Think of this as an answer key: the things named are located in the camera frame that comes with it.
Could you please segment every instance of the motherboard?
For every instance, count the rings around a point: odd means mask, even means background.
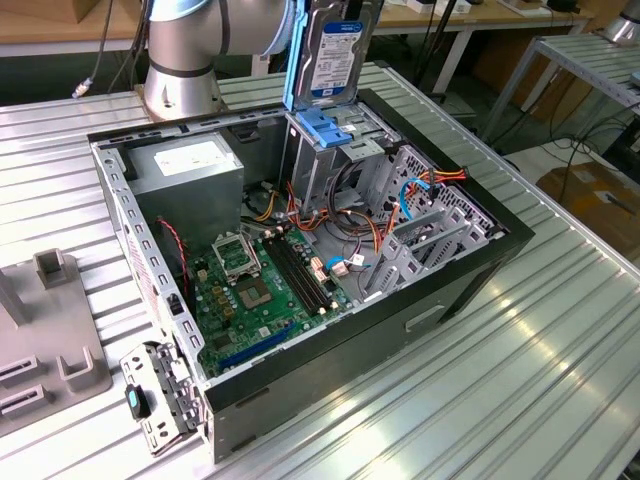
[[[257,239],[230,235],[191,256],[207,374],[220,375],[353,306],[334,279],[316,279],[314,255],[291,228]]]

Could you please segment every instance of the white sticker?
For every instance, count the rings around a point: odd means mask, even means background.
[[[356,267],[361,267],[364,264],[364,255],[354,253],[353,257],[351,257],[351,263],[353,263]]]
[[[311,80],[314,97],[338,95],[349,82],[354,45],[362,36],[360,22],[333,22],[324,26]]]
[[[226,161],[222,150],[212,141],[158,152],[154,158],[165,177]]]
[[[596,177],[593,176],[591,172],[586,170],[574,170],[573,174],[578,177],[578,180],[583,183],[593,183],[596,181]]]

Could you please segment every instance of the metal rail surface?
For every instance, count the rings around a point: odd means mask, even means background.
[[[154,337],[85,140],[148,122],[134,94],[0,109],[0,265],[79,259],[108,392],[0,438],[7,478],[615,478],[640,447],[637,270],[390,69],[373,88],[536,232],[442,328],[213,466],[197,437],[154,459],[118,359]],[[232,108],[283,75],[222,82]]]
[[[547,57],[554,65],[591,84],[623,107],[640,113],[640,88],[629,80],[632,73],[640,71],[639,45],[620,47],[593,33],[540,37],[531,41],[500,93],[482,132],[484,140],[495,129],[516,87],[538,53]],[[553,67],[549,68],[549,73],[552,73]]]

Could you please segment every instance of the metal bracket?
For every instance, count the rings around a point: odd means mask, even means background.
[[[129,408],[153,456],[162,455],[195,432],[201,421],[199,400],[194,398],[188,368],[174,347],[139,345],[120,360],[120,366],[127,385],[133,387],[125,391]]]
[[[353,140],[348,133],[343,132],[333,119],[325,115],[319,108],[310,108],[296,113],[298,121],[307,129],[322,148],[344,145]]]

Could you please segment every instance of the green circuit board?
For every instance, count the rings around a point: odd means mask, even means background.
[[[312,273],[308,263],[314,253],[302,234],[292,230],[284,238],[300,256],[307,271]],[[225,359],[228,362],[240,352],[243,352],[241,355],[247,355],[252,348],[260,349],[261,342],[262,345],[275,342],[269,346],[268,349],[271,349],[278,343],[335,318],[351,306],[338,285],[332,292],[320,286],[330,300],[336,302],[337,308],[329,308],[324,314],[310,315],[261,241],[254,241],[252,246],[262,267],[260,276],[242,277],[233,286],[227,283],[213,249],[200,256],[192,255],[188,262],[196,282],[196,323],[205,340],[199,360],[211,376],[226,370]],[[243,253],[235,251],[221,253],[223,258],[227,258],[227,254],[233,258],[243,256]],[[206,279],[202,273],[197,274],[203,270],[206,271]],[[249,355],[249,358],[264,351],[262,349]]]

